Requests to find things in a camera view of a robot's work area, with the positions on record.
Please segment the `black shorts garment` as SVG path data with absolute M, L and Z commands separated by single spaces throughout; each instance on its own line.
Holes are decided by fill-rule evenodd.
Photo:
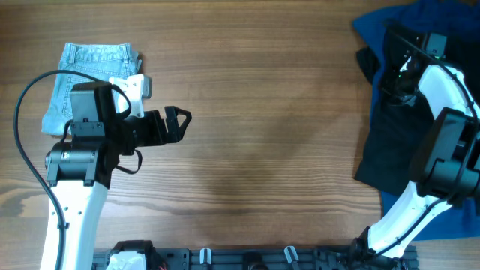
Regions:
M 467 59 L 475 43 L 385 24 L 379 52 L 357 54 L 378 100 L 355 177 L 382 192 L 412 188 L 461 207 L 479 202 L 479 89 Z

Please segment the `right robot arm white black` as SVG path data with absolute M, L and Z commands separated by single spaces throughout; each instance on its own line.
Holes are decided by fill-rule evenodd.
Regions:
M 461 71 L 443 64 L 420 46 L 399 35 L 388 34 L 412 50 L 399 70 L 398 79 L 412 76 L 419 59 L 424 70 L 414 92 L 426 98 L 434 122 L 409 162 L 409 181 L 385 215 L 367 228 L 372 258 L 398 258 L 407 245 L 438 215 L 465 199 L 479 199 L 479 110 L 463 83 Z

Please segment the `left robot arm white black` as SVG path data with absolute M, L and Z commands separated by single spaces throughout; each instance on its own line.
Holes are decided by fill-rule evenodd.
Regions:
M 98 220 L 120 156 L 181 141 L 192 119 L 176 106 L 166 107 L 164 118 L 157 110 L 141 118 L 130 108 L 116 112 L 116 89 L 109 82 L 71 89 L 72 140 L 56 143 L 46 155 L 46 181 L 59 206 L 49 206 L 42 269 L 90 269 Z

